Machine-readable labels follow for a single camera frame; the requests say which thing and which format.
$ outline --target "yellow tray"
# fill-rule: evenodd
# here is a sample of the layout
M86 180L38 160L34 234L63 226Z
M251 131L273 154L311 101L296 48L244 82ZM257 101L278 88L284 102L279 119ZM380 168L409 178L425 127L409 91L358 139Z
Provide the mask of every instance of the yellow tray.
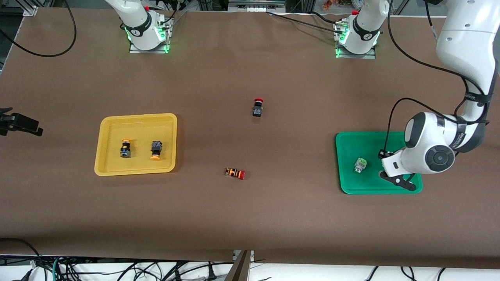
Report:
M130 158L120 157L130 140ZM162 142L160 161L150 160L151 144ZM110 116L100 123L94 171L98 176L168 173L176 165L177 117L172 113Z

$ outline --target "brown table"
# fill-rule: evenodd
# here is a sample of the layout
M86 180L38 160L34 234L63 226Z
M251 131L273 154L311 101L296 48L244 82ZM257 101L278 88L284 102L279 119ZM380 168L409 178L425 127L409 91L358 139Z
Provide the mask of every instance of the brown table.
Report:
M386 130L401 97L451 113L459 78L405 58L387 33L376 60L335 58L328 32L265 13L190 12L170 54L128 54L113 10L73 10L70 52L14 47L0 76L1 105L45 130L0 138L1 237L45 255L206 261L253 249L266 262L500 268L498 98L483 145L424 175L420 194L346 195L335 135ZM394 18L393 29L410 54L439 64L427 19ZM17 41L57 53L72 32L65 9L42 8ZM402 103L393 129L422 110ZM101 120L151 113L178 116L175 170L95 175ZM0 252L27 253L11 246Z

